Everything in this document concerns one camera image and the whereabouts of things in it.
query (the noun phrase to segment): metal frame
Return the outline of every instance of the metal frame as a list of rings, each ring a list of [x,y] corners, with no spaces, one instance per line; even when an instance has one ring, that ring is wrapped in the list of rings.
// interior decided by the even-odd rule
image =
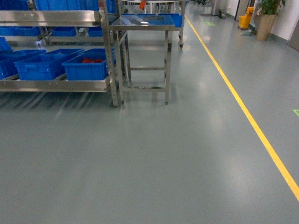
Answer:
[[[126,26],[126,25],[110,25],[109,29],[113,31],[114,48],[116,53],[116,69],[118,74],[122,74],[125,70],[123,77],[118,77],[120,86],[120,96],[122,104],[125,103],[124,92],[128,91],[150,91],[150,92],[165,92],[165,104],[169,101],[170,89],[170,71],[171,71],[171,48],[172,48],[172,32],[176,30],[175,26]],[[131,67],[128,49],[128,33],[127,30],[159,30],[165,32],[165,59],[164,67]],[[122,69],[121,62],[126,61],[126,69]],[[163,70],[165,77],[165,87],[145,87],[145,86],[124,86],[124,80],[127,75],[131,82],[131,71],[133,70]]]
[[[52,81],[22,81],[18,75],[0,80],[0,91],[45,91],[45,92],[107,92],[111,90],[112,102],[118,106],[116,72],[112,56],[110,31],[108,30],[108,13],[106,0],[100,0],[104,7],[97,11],[2,11],[0,26],[99,26],[102,25],[103,37],[90,38],[93,42],[103,41],[105,45],[109,76],[103,81],[68,81],[62,75]],[[74,42],[75,39],[59,38],[61,41]]]

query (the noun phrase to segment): stainless steel cart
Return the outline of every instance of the stainless steel cart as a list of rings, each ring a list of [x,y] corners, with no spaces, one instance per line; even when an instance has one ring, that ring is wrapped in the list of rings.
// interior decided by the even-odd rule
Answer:
[[[164,71],[165,87],[145,87],[145,86],[124,86],[123,78],[119,77],[120,95],[122,104],[125,102],[124,92],[127,91],[151,91],[151,92],[165,92],[165,104],[168,104],[169,100],[169,88],[170,88],[170,71],[171,71],[171,48],[172,48],[172,32],[179,31],[179,28],[175,27],[172,19],[170,22],[163,22],[163,25],[154,25],[149,21],[154,21],[157,17],[171,19],[170,15],[122,15],[120,16],[109,29],[113,31],[114,36],[114,47],[116,51],[116,64],[117,73],[124,74],[124,68],[122,68],[122,58],[125,58],[126,70],[128,71],[124,77],[129,78],[131,81],[131,71],[139,70],[161,70]],[[165,58],[164,67],[131,67],[129,58],[129,47],[128,47],[128,31],[164,31],[165,32]]]

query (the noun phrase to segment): orange object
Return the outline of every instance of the orange object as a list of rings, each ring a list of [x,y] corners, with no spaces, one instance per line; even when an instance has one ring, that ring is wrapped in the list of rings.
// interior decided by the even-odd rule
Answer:
[[[146,1],[142,1],[142,2],[140,3],[140,5],[139,5],[139,8],[140,8],[141,10],[144,10],[144,8],[145,8],[145,4],[146,4]]]
[[[82,63],[101,63],[103,62],[102,59],[90,59],[90,58],[83,58]]]

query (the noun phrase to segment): yellow stripe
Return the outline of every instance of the yellow stripe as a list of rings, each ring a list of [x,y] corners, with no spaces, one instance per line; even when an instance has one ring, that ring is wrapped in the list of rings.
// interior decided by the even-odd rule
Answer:
[[[215,60],[215,58],[213,57],[213,55],[211,54],[211,52],[209,51],[209,49],[207,48],[207,46],[205,45],[205,43],[203,42],[203,40],[201,39],[200,35],[195,30],[194,26],[192,25],[192,23],[190,22],[190,20],[188,19],[188,17],[185,16],[185,18],[188,21],[188,23],[191,26],[191,28],[193,29],[193,31],[196,34],[196,36],[198,37],[200,43],[202,44],[202,46],[206,50],[207,54],[209,55],[209,57],[213,61],[213,63],[216,66],[217,70],[221,74],[221,76],[222,76],[224,82],[226,83],[226,85],[228,86],[229,90],[234,95],[234,98],[238,102],[239,106],[243,110],[244,114],[246,115],[246,117],[249,120],[250,124],[252,125],[253,129],[255,130],[255,132],[257,133],[258,137],[262,141],[263,145],[267,149],[269,155],[273,159],[273,161],[276,164],[277,168],[279,169],[281,175],[284,177],[285,181],[289,185],[289,187],[292,190],[293,194],[296,196],[297,200],[299,201],[299,187],[298,187],[297,183],[294,181],[294,179],[292,178],[291,174],[289,173],[289,171],[287,170],[287,168],[282,163],[281,159],[279,158],[279,156],[277,155],[277,153],[273,149],[272,145],[270,144],[270,142],[268,141],[268,139],[266,138],[266,136],[262,132],[261,128],[258,126],[258,124],[256,123],[256,121],[254,120],[253,116],[250,114],[249,110],[247,109],[247,107],[245,106],[245,104],[243,103],[243,101],[241,100],[241,98],[239,97],[238,93],[236,92],[236,90],[234,89],[234,87],[232,86],[232,84],[230,83],[230,81],[228,80],[228,78],[226,77],[226,75],[224,74],[224,72],[222,71],[221,67],[219,66],[219,64],[217,63],[217,61]]]

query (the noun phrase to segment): floor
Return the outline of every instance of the floor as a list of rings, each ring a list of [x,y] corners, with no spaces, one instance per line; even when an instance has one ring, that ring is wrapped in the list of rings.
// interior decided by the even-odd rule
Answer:
[[[189,3],[186,15],[299,183],[299,52],[206,10]],[[163,65],[163,38],[131,32],[132,64]],[[109,94],[0,94],[1,224],[299,223],[298,200],[187,22],[183,50],[173,40],[167,106],[162,93],[126,93],[119,108]],[[143,78],[133,74],[164,80]]]

